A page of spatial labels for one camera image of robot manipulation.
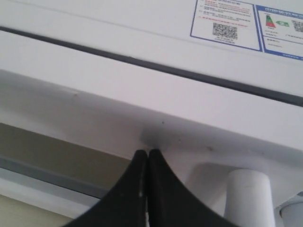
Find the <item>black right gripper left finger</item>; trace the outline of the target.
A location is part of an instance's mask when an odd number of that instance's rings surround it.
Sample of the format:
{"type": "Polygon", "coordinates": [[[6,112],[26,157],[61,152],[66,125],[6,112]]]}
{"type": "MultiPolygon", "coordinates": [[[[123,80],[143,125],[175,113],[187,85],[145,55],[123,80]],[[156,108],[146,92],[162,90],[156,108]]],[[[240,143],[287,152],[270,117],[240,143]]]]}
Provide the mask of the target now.
{"type": "Polygon", "coordinates": [[[135,152],[114,187],[92,208],[67,227],[145,227],[148,156],[135,152]]]}

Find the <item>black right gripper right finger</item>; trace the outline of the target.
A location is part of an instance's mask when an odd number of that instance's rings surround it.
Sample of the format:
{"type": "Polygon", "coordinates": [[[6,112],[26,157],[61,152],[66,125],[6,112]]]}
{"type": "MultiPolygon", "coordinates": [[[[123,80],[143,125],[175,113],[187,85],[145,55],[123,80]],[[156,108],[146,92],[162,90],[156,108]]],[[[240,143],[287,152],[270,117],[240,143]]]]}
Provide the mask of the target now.
{"type": "Polygon", "coordinates": [[[149,152],[148,213],[151,227],[223,227],[224,219],[176,177],[161,151],[149,152]]]}

